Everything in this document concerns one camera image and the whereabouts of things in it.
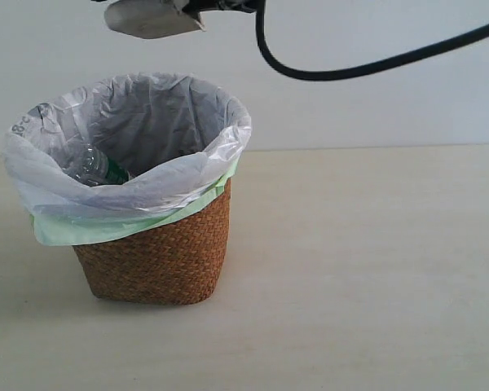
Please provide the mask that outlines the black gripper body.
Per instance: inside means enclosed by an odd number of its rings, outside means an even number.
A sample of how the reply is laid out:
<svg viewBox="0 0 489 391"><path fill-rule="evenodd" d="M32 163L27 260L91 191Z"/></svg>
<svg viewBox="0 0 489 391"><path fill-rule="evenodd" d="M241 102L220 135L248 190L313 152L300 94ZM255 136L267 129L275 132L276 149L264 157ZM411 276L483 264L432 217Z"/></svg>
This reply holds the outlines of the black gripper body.
<svg viewBox="0 0 489 391"><path fill-rule="evenodd" d="M189 15L205 11L254 13L262 4L260 0L191 0L183 7L183 12Z"/></svg>

